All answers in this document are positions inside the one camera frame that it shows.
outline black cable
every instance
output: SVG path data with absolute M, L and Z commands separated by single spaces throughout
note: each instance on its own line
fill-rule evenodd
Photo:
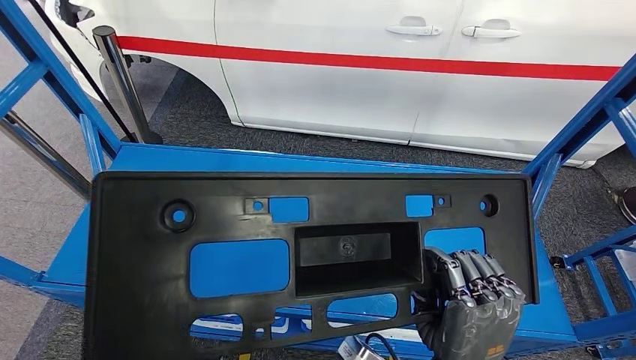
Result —
M 56 26 L 53 25 L 53 22 L 51 21 L 51 19 L 49 19 L 47 14 L 44 13 L 44 10 L 40 6 L 40 4 L 38 4 L 37 0 L 28 0 L 28 2 L 31 3 L 31 6 L 35 9 L 35 12 L 37 13 L 37 15 L 40 16 L 42 21 L 44 21 L 44 23 L 46 24 L 46 27 L 48 27 L 51 33 L 53 33 L 53 35 L 55 36 L 55 39 L 57 39 L 57 41 L 61 44 L 64 50 L 66 50 L 70 58 L 75 63 L 75 66 L 77 66 L 77 68 L 82 73 L 82 75 L 84 75 L 84 77 L 88 80 L 88 83 L 91 84 L 91 87 L 93 88 L 93 90 L 95 90 L 95 92 L 97 93 L 97 96 L 100 98 L 103 105 L 108 109 L 108 112 L 110 113 L 110 115 L 115 119 L 115 122 L 117 122 L 117 125 L 119 125 L 122 131 L 124 131 L 124 134 L 128 138 L 128 141 L 130 141 L 131 143 L 138 143 L 137 139 L 134 138 L 133 134 L 128 130 L 128 127 L 126 127 L 126 124 L 124 124 L 124 122 L 122 121 L 122 118 L 120 118 L 117 112 L 115 111 L 115 108 L 113 108 L 113 105 L 110 103 L 110 101 L 108 101 L 108 99 L 106 98 L 106 95 L 104 95 L 101 89 L 99 89 L 98 84 L 95 83 L 95 81 L 91 77 L 91 74 L 86 70 L 86 68 L 84 67 L 84 64 L 82 64 L 82 62 L 77 57 L 77 55 L 75 55 L 75 52 L 73 52 L 71 47 L 68 46 L 68 43 L 62 37 L 62 34 L 59 33 Z
M 378 340 L 382 341 L 382 344 L 384 344 L 384 347 L 386 347 L 386 351 L 388 351 L 388 354 L 391 356 L 393 360 L 400 360 L 400 358 L 398 358 L 398 356 L 395 355 L 395 351 L 393 351 L 393 348 L 391 347 L 391 345 L 389 345 L 389 342 L 382 335 L 376 332 L 372 332 L 369 335 L 367 335 L 367 338 L 364 339 L 364 343 L 369 344 L 369 340 L 371 340 L 372 338 L 377 338 Z

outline metal pole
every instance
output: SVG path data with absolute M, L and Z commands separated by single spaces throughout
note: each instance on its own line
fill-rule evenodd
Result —
M 91 183 L 31 129 L 13 110 L 0 120 L 0 131 L 28 152 L 84 200 L 91 198 Z
M 124 102 L 128 112 L 133 116 L 138 140 L 148 144 L 163 144 L 164 141 L 161 136 L 150 130 L 148 126 L 148 120 L 146 120 L 146 115 L 143 113 L 124 54 L 119 48 L 115 29 L 105 25 L 98 26 L 93 29 L 93 38 L 101 52 L 104 63 L 106 63 L 106 69 L 115 83 L 115 89 L 117 89 L 119 97 Z

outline robotic hand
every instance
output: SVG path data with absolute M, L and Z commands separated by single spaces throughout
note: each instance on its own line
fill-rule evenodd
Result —
M 436 293 L 416 294 L 415 310 L 436 308 L 440 314 L 417 329 L 435 359 L 502 359 L 521 318 L 524 293 L 490 255 L 477 250 L 448 255 L 436 247 L 422 252 Z

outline blue metal frame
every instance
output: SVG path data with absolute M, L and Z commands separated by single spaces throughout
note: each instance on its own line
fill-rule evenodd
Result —
M 26 19 L 15 1 L 0 1 L 0 29 L 28 62 L 27 67 L 7 87 L 0 90 L 0 115 L 6 114 L 38 80 L 42 79 L 79 122 L 94 175 L 107 170 L 104 152 L 113 160 L 112 170 L 491 173 L 488 170 L 441 166 L 122 143 L 65 70 L 64 65 Z M 625 64 L 622 70 L 523 170 L 523 173 L 531 176 L 533 181 L 532 210 L 535 218 L 541 211 L 560 166 L 610 121 L 623 135 L 632 153 L 636 153 L 636 119 L 626 109 L 626 104 L 630 104 L 635 97 L 636 56 Z M 88 228 L 89 207 L 86 206 L 58 256 L 49 267 L 49 271 L 33 271 L 0 257 L 0 279 L 27 287 L 54 299 L 79 307 L 83 306 Z M 614 251 L 616 249 L 633 251 L 623 245 L 634 239 L 636 239 L 636 226 L 618 232 L 571 256 L 564 256 L 567 269 L 573 269 L 579 264 L 587 265 L 607 313 L 605 318 L 572 326 L 569 324 L 545 248 L 537 236 L 541 304 L 527 305 L 524 308 L 524 317 L 509 355 L 522 356 L 590 344 L 600 344 L 599 352 L 604 356 L 631 353 L 633 346 L 630 347 L 625 339 L 636 338 L 634 327 L 636 310 L 617 313 L 594 260 L 608 256 L 618 264 Z M 619 277 L 627 289 L 631 303 L 636 305 L 636 289 L 624 272 L 619 271 Z M 284 313 L 290 320 L 294 320 L 290 323 L 298 327 L 295 330 L 301 331 L 302 324 L 299 321 L 306 316 L 306 309 L 286 308 Z M 553 323 L 544 324 L 541 314 L 549 314 L 556 321 L 563 319 L 564 323 L 560 324 L 561 326 L 555 326 Z M 333 316 L 342 321 L 352 322 L 369 317 L 369 315 L 350 312 L 334 313 Z M 202 332 L 200 335 L 214 336 L 213 332 Z M 338 345 L 334 341 L 336 340 L 325 340 L 303 344 L 301 347 L 333 350 Z M 622 346 L 608 349 L 603 345 L 611 341 L 622 341 Z M 421 343 L 395 341 L 393 344 L 399 353 L 405 355 L 406 359 L 430 358 L 430 353 L 425 351 Z

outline white car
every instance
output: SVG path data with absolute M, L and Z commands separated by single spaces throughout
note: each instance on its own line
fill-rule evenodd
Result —
M 234 125 L 524 160 L 636 50 L 636 2 L 623 0 L 45 6 L 100 84 L 92 29 L 108 25 L 125 54 L 169 62 L 203 81 Z M 74 66 L 73 74 L 95 97 Z M 570 164 L 589 167 L 622 144 L 610 124 Z

